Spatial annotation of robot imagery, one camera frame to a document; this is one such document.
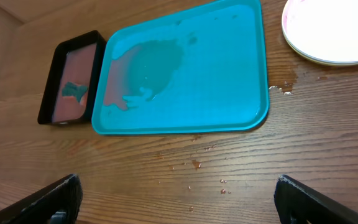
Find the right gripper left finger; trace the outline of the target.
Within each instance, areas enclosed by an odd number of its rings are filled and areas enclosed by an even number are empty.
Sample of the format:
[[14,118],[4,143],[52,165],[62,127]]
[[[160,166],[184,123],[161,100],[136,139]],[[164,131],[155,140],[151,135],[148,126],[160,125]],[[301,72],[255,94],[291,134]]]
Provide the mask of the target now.
[[82,199],[80,178],[70,174],[0,210],[0,224],[75,223]]

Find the white plate with sauce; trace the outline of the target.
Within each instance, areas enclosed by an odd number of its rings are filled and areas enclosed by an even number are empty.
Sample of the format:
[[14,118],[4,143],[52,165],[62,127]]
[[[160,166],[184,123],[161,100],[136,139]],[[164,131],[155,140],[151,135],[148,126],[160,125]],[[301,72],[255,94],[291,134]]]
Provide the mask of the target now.
[[282,31],[297,49],[312,57],[358,61],[358,0],[288,0]]

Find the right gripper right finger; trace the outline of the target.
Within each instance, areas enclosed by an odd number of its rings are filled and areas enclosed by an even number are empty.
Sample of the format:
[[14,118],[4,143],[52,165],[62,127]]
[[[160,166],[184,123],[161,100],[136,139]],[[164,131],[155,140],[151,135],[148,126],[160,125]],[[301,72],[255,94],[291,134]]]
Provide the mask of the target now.
[[311,187],[281,175],[274,203],[281,224],[358,224],[358,213]]

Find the light blue plate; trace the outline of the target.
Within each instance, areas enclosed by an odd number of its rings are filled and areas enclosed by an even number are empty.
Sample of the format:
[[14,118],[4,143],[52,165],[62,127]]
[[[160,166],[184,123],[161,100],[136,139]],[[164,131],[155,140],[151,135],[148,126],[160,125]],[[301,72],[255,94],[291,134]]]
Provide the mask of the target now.
[[358,65],[358,61],[352,61],[352,62],[336,62],[336,61],[329,61],[329,60],[323,60],[323,59],[318,59],[318,58],[315,58],[315,57],[312,57],[308,54],[305,54],[304,52],[300,51],[299,49],[297,49],[290,41],[289,39],[287,38],[287,36],[284,36],[287,44],[298,54],[300,55],[301,57],[311,61],[311,62],[314,62],[314,63],[317,63],[317,64],[320,64],[320,65],[326,65],[326,66],[337,66],[337,67],[345,67],[345,66],[353,66],[353,65]]

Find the green and orange sponge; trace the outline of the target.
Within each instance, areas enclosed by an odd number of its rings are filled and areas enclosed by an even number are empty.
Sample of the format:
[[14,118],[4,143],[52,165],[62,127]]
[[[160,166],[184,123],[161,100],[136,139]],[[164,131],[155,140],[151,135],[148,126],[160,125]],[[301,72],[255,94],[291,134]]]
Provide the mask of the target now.
[[88,87],[86,85],[78,85],[72,82],[67,82],[62,90],[63,97],[74,98],[82,106],[86,104],[87,94]]

